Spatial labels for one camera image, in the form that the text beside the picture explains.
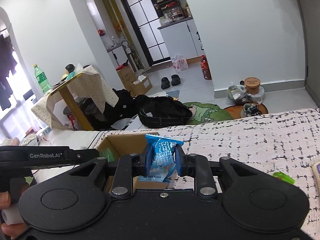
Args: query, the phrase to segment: shoe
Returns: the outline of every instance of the shoe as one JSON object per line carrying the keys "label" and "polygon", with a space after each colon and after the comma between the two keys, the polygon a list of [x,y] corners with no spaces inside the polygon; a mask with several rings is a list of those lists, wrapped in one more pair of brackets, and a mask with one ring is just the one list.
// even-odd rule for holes
{"label": "shoe", "polygon": [[170,87],[170,81],[167,77],[161,79],[161,89],[166,89]]}
{"label": "shoe", "polygon": [[181,84],[180,77],[177,74],[172,75],[171,78],[172,78],[172,81],[171,81],[172,86],[177,86]]}
{"label": "shoe", "polygon": [[255,104],[244,104],[240,117],[245,118],[245,117],[250,117],[250,116],[255,116],[255,115],[261,115],[261,111],[258,108],[258,105]]}

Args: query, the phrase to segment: green rug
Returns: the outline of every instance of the green rug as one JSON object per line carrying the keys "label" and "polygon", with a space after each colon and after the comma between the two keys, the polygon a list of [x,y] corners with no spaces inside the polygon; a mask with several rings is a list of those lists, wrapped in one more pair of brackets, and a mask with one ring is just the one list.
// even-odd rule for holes
{"label": "green rug", "polygon": [[189,107],[193,114],[192,118],[187,122],[189,125],[233,120],[226,110],[214,104],[188,102],[184,103],[184,105]]}

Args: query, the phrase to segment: hanging clothes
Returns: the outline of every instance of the hanging clothes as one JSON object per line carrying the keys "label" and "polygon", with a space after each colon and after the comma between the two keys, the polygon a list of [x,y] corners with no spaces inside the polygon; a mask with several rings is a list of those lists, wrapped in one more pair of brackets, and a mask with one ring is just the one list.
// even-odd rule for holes
{"label": "hanging clothes", "polygon": [[5,39],[3,35],[0,35],[0,106],[2,110],[11,107],[9,97],[13,92],[6,77],[9,77],[10,70],[12,74],[16,73],[17,62],[13,58],[12,52],[10,38]]}

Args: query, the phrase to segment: tablecloth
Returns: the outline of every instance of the tablecloth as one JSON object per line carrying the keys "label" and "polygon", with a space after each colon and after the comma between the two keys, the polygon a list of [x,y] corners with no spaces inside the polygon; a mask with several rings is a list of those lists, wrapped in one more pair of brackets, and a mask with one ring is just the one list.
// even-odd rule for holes
{"label": "tablecloth", "polygon": [[[92,65],[85,68],[82,73],[80,77],[74,77],[67,85],[73,97],[91,98],[102,113],[105,109],[105,102],[111,106],[116,105],[119,100],[118,96]],[[55,104],[61,100],[59,92],[53,95],[48,94],[42,97],[31,108],[31,111],[51,128],[66,130],[67,128],[53,113]]]}
{"label": "tablecloth", "polygon": [[[229,156],[269,174],[282,171],[295,179],[295,185],[309,198],[310,212],[302,230],[320,239],[319,192],[311,170],[311,165],[320,160],[319,128],[320,110],[303,109],[158,130],[95,132],[87,147],[96,148],[108,134],[157,131],[160,135],[182,140],[186,154],[201,154],[211,161]],[[43,174],[39,175],[44,180],[45,176],[51,177],[53,171],[41,172]],[[193,188],[194,181],[190,177],[172,180],[174,188]]]}

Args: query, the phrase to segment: orange bucket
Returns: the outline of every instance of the orange bucket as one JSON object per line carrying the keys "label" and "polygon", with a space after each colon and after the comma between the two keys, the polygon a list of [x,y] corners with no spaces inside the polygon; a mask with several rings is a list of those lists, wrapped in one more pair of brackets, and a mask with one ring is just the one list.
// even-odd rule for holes
{"label": "orange bucket", "polygon": [[249,94],[256,95],[259,93],[260,80],[254,77],[244,80],[245,89]]}

